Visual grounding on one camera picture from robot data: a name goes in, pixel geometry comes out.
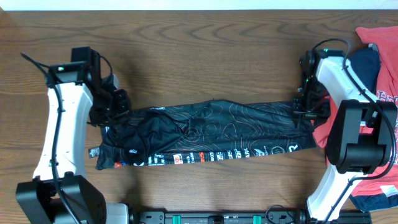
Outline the black orange-patterned cycling jersey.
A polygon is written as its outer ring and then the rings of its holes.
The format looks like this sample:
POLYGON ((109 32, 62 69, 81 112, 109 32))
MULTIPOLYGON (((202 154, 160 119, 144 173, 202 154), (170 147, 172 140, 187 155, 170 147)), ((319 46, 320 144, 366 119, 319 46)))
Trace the black orange-patterned cycling jersey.
POLYGON ((313 125, 295 124, 289 102, 213 100, 131 111, 89 149, 96 169, 223 161, 313 148, 313 125))

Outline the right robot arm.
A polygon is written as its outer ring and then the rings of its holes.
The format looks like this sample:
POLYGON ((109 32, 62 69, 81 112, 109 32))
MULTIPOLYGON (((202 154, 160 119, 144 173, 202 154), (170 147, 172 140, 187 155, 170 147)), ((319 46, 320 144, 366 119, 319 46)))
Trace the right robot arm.
POLYGON ((338 111, 325 147, 327 170, 306 207, 295 214, 296 223, 337 223, 340 209, 354 188, 385 176, 396 157, 397 108, 379 101, 356 76, 342 50, 313 48, 300 58, 303 70, 301 96, 294 98, 296 124, 307 119, 315 126, 331 116, 327 103, 338 111))

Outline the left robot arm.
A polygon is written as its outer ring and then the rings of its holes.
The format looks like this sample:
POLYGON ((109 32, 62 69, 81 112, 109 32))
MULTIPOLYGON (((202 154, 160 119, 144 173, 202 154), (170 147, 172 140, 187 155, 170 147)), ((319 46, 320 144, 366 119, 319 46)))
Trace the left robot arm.
POLYGON ((94 103, 86 62, 52 65, 47 74, 49 119, 40 161, 16 200, 31 223, 128 223, 123 203, 108 203, 85 172, 86 122, 94 103))

